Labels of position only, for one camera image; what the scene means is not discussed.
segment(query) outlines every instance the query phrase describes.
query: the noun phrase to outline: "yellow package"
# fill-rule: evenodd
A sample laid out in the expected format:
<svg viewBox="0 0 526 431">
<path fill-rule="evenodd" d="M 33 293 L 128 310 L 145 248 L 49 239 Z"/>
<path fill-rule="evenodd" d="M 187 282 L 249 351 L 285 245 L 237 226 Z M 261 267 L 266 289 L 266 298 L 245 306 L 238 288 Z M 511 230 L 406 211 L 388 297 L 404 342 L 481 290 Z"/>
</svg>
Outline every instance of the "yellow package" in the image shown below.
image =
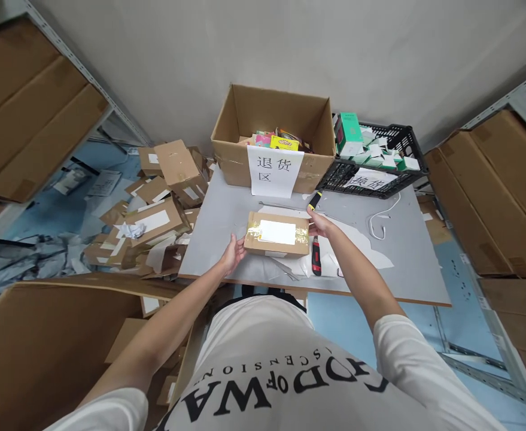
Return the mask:
<svg viewBox="0 0 526 431">
<path fill-rule="evenodd" d="M 272 136 L 270 138 L 270 147 L 278 148 L 279 150 L 299 150 L 299 142 L 292 139 L 281 138 L 280 136 Z"/>
</svg>

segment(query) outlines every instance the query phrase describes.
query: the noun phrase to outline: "person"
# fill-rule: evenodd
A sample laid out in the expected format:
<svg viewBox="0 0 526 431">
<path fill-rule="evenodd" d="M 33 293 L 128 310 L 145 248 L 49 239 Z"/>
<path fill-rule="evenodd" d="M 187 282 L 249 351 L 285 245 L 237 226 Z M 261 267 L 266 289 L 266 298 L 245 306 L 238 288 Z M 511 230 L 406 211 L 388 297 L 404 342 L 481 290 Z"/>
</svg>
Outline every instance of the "person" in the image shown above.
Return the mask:
<svg viewBox="0 0 526 431">
<path fill-rule="evenodd" d="M 328 238 L 364 311 L 379 372 L 317 334 L 292 303 L 252 296 L 213 317 L 190 384 L 157 429 L 503 430 L 407 318 L 369 260 L 335 224 L 308 212 L 309 235 Z M 244 258 L 243 241 L 231 235 L 222 258 L 157 312 L 78 408 L 47 430 L 143 430 L 151 378 Z"/>
</svg>

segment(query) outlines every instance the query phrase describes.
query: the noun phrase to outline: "cardboard box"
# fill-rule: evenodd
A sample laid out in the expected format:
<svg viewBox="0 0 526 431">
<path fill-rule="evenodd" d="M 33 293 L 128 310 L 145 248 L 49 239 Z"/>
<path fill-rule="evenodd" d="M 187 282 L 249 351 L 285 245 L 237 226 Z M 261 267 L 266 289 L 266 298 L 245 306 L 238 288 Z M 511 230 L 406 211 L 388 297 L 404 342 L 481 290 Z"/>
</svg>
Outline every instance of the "cardboard box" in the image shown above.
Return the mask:
<svg viewBox="0 0 526 431">
<path fill-rule="evenodd" d="M 86 84 L 67 58 L 58 57 L 0 106 L 0 172 Z"/>
<path fill-rule="evenodd" d="M 140 315 L 139 297 L 168 301 L 182 288 L 106 273 L 8 288 L 0 297 L 0 429 L 41 430 L 72 412 L 107 369 L 105 358 L 125 319 Z M 200 314 L 191 329 L 176 398 L 190 382 L 205 323 Z M 157 391 L 149 391 L 150 399 L 157 399 L 165 376 L 153 378 Z M 150 403 L 147 429 L 166 412 Z"/>
<path fill-rule="evenodd" d="M 27 18 L 0 27 L 0 105 L 59 56 Z"/>
<path fill-rule="evenodd" d="M 195 228 L 195 223 L 197 223 L 197 218 L 199 216 L 199 211 L 201 211 L 200 208 L 194 208 L 192 210 L 185 210 L 185 216 L 187 217 L 187 221 L 189 222 L 189 226 L 191 226 L 191 232 Z"/>
<path fill-rule="evenodd" d="M 126 201 L 119 201 L 99 219 L 107 226 L 113 227 L 113 225 L 116 224 L 117 219 L 125 215 L 128 207 L 129 204 Z"/>
<path fill-rule="evenodd" d="M 151 317 L 153 314 L 159 311 L 161 307 L 164 307 L 167 301 L 157 298 L 149 298 L 147 296 L 141 296 L 141 309 L 143 310 L 143 317 Z"/>
<path fill-rule="evenodd" d="M 335 125 L 336 152 L 341 158 L 364 153 L 364 140 L 355 113 L 340 113 Z"/>
<path fill-rule="evenodd" d="M 100 233 L 95 237 L 92 243 L 89 244 L 85 250 L 83 250 L 83 254 L 90 265 L 112 266 L 108 263 L 108 261 L 113 250 L 110 250 L 109 248 L 101 248 L 106 238 L 106 234 Z"/>
<path fill-rule="evenodd" d="M 470 134 L 526 212 L 526 128 L 511 112 L 501 111 Z"/>
<path fill-rule="evenodd" d="M 123 261 L 126 258 L 127 252 L 130 248 L 132 248 L 132 244 L 129 238 L 126 238 L 125 236 L 120 238 L 113 250 L 111 250 L 111 254 L 109 255 L 109 260 L 107 260 L 107 264 L 110 266 L 120 266 L 122 269 L 129 268 L 130 265 L 124 265 Z"/>
<path fill-rule="evenodd" d="M 251 187 L 247 147 L 239 137 L 277 127 L 311 144 L 315 154 L 305 153 L 293 191 L 314 192 L 335 159 L 330 99 L 237 84 L 229 87 L 211 135 L 227 184 Z"/>
<path fill-rule="evenodd" d="M 422 219 L 428 234 L 430 235 L 430 241 L 434 245 L 442 244 L 443 242 L 450 241 L 452 235 L 450 230 L 446 227 L 444 217 L 436 208 L 434 199 L 431 196 L 417 196 L 418 205 L 420 206 L 420 212 L 422 213 Z"/>
<path fill-rule="evenodd" d="M 155 154 L 153 148 L 139 147 L 139 161 L 141 163 L 141 170 L 148 177 L 154 177 L 155 175 L 163 176 L 157 154 Z"/>
<path fill-rule="evenodd" d="M 150 183 L 151 181 L 152 179 L 150 178 L 141 178 L 140 180 L 135 181 L 133 184 L 127 187 L 125 191 L 133 197 L 138 196 L 137 192 L 141 190 L 144 185 Z"/>
<path fill-rule="evenodd" d="M 161 394 L 157 398 L 157 404 L 169 407 L 173 401 L 173 394 L 175 393 L 175 385 L 177 384 L 176 376 L 167 376 L 165 383 L 161 388 Z"/>
<path fill-rule="evenodd" d="M 245 250 L 296 259 L 310 253 L 309 220 L 286 215 L 249 213 Z"/>
<path fill-rule="evenodd" d="M 512 270 L 438 148 L 425 156 L 428 176 L 452 222 L 462 248 L 480 275 L 510 275 Z"/>
<path fill-rule="evenodd" d="M 480 278 L 478 281 L 494 311 L 526 315 L 526 280 Z"/>
<path fill-rule="evenodd" d="M 109 353 L 107 354 L 107 357 L 105 358 L 105 363 L 114 363 L 115 359 L 117 359 L 121 352 L 125 350 L 127 344 L 129 344 L 133 337 L 137 335 L 141 328 L 145 326 L 145 323 L 147 323 L 147 320 L 145 319 L 125 319 L 121 329 L 119 330 L 119 333 L 117 333 Z"/>
<path fill-rule="evenodd" d="M 171 235 L 180 235 L 191 229 L 183 209 L 172 197 L 128 214 L 125 222 L 145 225 L 145 233 L 138 239 L 131 239 L 134 247 L 155 245 Z"/>
<path fill-rule="evenodd" d="M 0 172 L 0 197 L 26 202 L 99 121 L 107 101 L 88 84 Z"/>
<path fill-rule="evenodd" d="M 526 214 L 468 132 L 458 132 L 440 152 L 514 273 L 526 278 Z"/>
<path fill-rule="evenodd" d="M 124 238 L 124 235 L 119 231 L 119 229 L 116 226 L 121 226 L 125 222 L 125 218 L 122 215 L 117 216 L 117 220 L 112 225 L 111 231 L 109 232 L 109 235 L 107 235 L 107 238 L 105 238 L 105 241 L 103 243 L 103 248 L 107 248 L 108 250 L 113 250 L 117 244 L 119 244 L 119 240 Z"/>
<path fill-rule="evenodd" d="M 167 248 L 163 256 L 163 262 L 161 265 L 161 272 L 158 274 L 154 270 L 151 270 L 149 274 L 141 277 L 143 280 L 148 280 L 150 278 L 163 278 L 170 275 L 179 274 L 179 268 L 181 267 L 181 259 L 176 259 L 179 245 L 173 245 Z"/>
<path fill-rule="evenodd" d="M 189 152 L 195 161 L 195 165 L 197 165 L 201 173 L 203 173 L 203 177 L 207 178 L 207 159 L 203 157 L 199 147 L 189 147 Z"/>
<path fill-rule="evenodd" d="M 185 203 L 195 207 L 203 202 L 207 181 L 202 168 L 182 140 L 167 142 L 155 148 L 167 185 Z"/>
<path fill-rule="evenodd" d="M 143 187 L 137 190 L 137 195 L 143 199 L 147 204 L 156 204 L 162 201 L 170 194 L 169 187 L 162 177 L 155 177 Z"/>
</svg>

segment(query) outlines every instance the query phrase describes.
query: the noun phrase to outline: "black plastic crate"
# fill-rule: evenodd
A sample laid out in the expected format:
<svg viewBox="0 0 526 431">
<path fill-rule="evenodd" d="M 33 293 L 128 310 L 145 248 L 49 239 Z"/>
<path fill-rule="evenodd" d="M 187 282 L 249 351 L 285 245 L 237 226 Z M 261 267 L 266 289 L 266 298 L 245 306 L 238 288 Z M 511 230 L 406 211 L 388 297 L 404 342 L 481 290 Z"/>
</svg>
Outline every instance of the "black plastic crate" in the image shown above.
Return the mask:
<svg viewBox="0 0 526 431">
<path fill-rule="evenodd" d="M 413 157 L 418 161 L 420 171 L 399 171 L 398 169 L 382 169 L 372 166 L 357 165 L 352 160 L 340 159 L 337 155 L 335 161 L 327 171 L 326 175 L 318 185 L 318 190 L 331 190 L 333 192 L 346 193 L 347 195 L 371 196 L 373 198 L 388 199 L 417 179 L 428 175 L 428 166 L 424 161 L 424 155 L 418 146 L 414 131 L 410 126 L 390 125 L 379 126 L 360 123 L 362 126 L 372 128 L 377 138 L 387 138 L 388 148 L 399 150 L 402 155 Z M 378 190 L 365 189 L 358 186 L 343 187 L 358 172 L 359 168 L 372 169 L 374 171 L 386 172 L 397 175 L 396 179 L 385 184 Z"/>
</svg>

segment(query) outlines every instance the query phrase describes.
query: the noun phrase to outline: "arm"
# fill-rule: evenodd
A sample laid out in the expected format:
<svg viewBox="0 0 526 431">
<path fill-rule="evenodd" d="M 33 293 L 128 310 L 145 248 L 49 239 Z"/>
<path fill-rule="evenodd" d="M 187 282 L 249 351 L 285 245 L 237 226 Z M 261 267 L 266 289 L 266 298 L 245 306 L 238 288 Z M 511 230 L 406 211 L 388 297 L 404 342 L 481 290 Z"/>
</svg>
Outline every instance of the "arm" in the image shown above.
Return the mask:
<svg viewBox="0 0 526 431">
<path fill-rule="evenodd" d="M 399 303 L 390 292 L 380 273 L 365 255 L 332 221 L 315 213 L 310 208 L 312 224 L 309 235 L 321 235 L 328 238 L 336 259 L 345 275 L 346 284 L 360 308 L 363 309 L 370 330 L 375 323 L 388 314 L 406 316 Z"/>
<path fill-rule="evenodd" d="M 115 389 L 147 392 L 151 378 L 181 344 L 221 280 L 245 257 L 243 242 L 231 235 L 222 258 L 149 319 L 78 407 Z"/>
</svg>

